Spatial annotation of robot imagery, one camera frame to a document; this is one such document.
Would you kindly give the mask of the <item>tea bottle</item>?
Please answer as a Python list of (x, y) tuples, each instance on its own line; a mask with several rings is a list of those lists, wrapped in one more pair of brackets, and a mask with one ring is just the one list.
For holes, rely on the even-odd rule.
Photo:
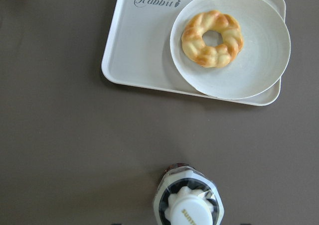
[(159, 225), (219, 225), (224, 216), (215, 184), (185, 163), (165, 170), (153, 210)]

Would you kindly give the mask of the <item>cream rectangular serving tray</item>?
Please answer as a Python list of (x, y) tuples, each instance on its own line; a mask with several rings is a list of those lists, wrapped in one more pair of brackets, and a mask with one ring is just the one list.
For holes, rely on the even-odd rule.
[[(193, 0), (117, 0), (102, 72), (111, 82), (192, 96), (208, 96), (192, 87), (177, 70), (170, 51), (172, 26)], [(285, 21), (284, 0), (264, 0)], [(276, 100), (281, 77), (266, 91), (249, 98), (223, 100), (264, 106)]]

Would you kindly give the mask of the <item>white round plate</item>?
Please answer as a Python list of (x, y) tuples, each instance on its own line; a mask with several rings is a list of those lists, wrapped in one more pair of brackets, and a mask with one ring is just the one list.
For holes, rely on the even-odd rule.
[[(181, 36), (196, 14), (217, 9), (240, 24), (244, 45), (223, 68), (203, 68), (186, 57)], [(291, 51), (290, 36), (280, 14), (264, 0), (193, 0), (177, 16), (170, 34), (170, 51), (181, 76), (197, 91), (223, 100), (256, 96), (284, 73)]]

